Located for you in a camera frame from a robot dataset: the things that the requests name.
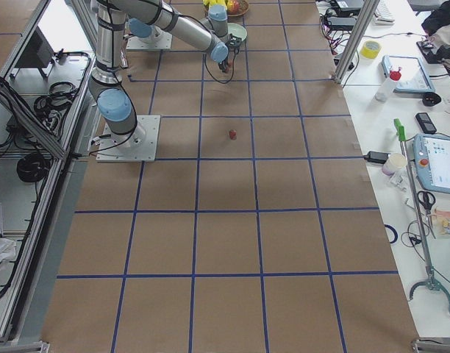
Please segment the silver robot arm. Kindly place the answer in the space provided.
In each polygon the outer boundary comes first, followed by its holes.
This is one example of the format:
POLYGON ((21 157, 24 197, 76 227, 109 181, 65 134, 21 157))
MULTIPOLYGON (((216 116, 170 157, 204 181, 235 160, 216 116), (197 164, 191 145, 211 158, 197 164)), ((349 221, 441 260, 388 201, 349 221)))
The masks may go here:
POLYGON ((197 20, 180 13, 169 4, 153 4, 153 18, 148 21, 131 16, 127 28, 132 36, 129 50, 170 49, 177 38, 204 53, 220 52, 230 40, 228 14, 224 6, 210 6, 204 18, 197 20))
POLYGON ((164 1, 92 1, 97 18, 96 64, 89 90, 110 129, 112 147, 136 146, 144 134, 133 103, 122 86, 121 50, 129 33, 147 46, 166 33, 202 51, 218 64, 229 54, 225 2, 207 2, 207 17, 197 21, 164 1))

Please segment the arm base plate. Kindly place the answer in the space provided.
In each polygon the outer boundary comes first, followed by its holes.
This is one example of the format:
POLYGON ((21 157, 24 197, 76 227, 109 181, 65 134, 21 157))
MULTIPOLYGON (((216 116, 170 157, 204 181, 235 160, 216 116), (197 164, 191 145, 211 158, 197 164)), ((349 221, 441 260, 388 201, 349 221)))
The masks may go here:
POLYGON ((118 144, 129 136, 112 134, 105 123, 103 134, 109 137, 101 139, 101 151, 97 153, 96 160, 100 163, 153 162, 157 151, 160 120, 159 115, 139 115, 133 136, 120 146, 118 144))
POLYGON ((148 36, 147 38, 131 37, 127 41, 127 51, 160 51, 170 50, 172 35, 163 33, 158 37, 148 36))

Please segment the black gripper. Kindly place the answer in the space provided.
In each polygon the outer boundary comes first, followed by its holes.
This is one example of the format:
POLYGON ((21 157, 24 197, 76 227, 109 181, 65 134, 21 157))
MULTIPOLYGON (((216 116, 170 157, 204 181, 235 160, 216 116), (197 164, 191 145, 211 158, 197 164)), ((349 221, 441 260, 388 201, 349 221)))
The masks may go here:
POLYGON ((226 56, 224 60, 222 60, 221 62, 219 62, 218 67, 222 70, 222 71, 228 71, 229 70, 229 56, 226 56))
POLYGON ((228 41, 226 42, 226 46, 229 50, 239 50, 242 44, 242 38, 229 33, 228 41))

